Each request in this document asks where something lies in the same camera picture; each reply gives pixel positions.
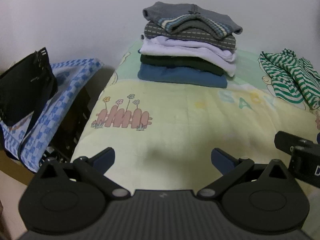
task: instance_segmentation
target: black pouch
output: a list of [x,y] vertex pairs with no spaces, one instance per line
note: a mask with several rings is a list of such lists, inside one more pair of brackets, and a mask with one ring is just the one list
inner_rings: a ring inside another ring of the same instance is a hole
[[[30,54],[0,76],[1,120],[11,127],[33,112],[26,136],[57,89],[57,80],[52,73],[46,48]],[[8,155],[0,128],[0,144]],[[20,161],[22,148],[23,142],[18,150]]]

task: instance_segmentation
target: yellow bedsheet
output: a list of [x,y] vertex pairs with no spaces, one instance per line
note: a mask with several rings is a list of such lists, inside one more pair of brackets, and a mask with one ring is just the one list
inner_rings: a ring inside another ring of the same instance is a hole
[[[210,156],[219,147],[257,163],[290,156],[277,150],[279,130],[315,141],[316,117],[260,90],[126,80],[106,87],[73,159],[116,151],[106,176],[135,189],[193,189],[220,177]],[[309,194],[311,186],[300,183]]]

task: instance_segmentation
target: bed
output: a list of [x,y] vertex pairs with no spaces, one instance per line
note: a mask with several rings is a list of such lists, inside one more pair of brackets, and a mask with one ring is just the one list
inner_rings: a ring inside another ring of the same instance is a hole
[[[219,89],[139,80],[141,45],[128,50],[101,92],[72,157],[113,147],[116,160],[105,175],[132,194],[198,191],[221,176],[211,164],[215,147],[256,163],[278,158],[288,165],[290,156],[273,143],[279,130],[316,142],[317,112],[274,97],[258,55],[238,50],[236,75]],[[299,184],[314,196],[314,187]]]

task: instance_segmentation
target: green striped shirt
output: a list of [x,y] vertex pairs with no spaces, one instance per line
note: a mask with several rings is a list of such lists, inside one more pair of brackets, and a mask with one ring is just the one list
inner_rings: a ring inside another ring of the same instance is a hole
[[289,49],[281,53],[262,52],[258,61],[271,77],[277,97],[293,104],[305,99],[311,109],[320,107],[320,76],[310,61],[298,59]]

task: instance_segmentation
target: blue checkered towel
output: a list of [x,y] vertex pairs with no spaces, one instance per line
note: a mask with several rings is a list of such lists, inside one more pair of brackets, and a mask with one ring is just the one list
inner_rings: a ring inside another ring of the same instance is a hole
[[[58,81],[58,92],[47,102],[34,128],[26,136],[21,160],[32,171],[38,171],[39,160],[71,107],[79,91],[103,66],[98,59],[76,59],[52,64],[52,72]],[[31,115],[13,127],[0,122],[5,139],[5,148],[18,157],[18,146],[27,130]]]

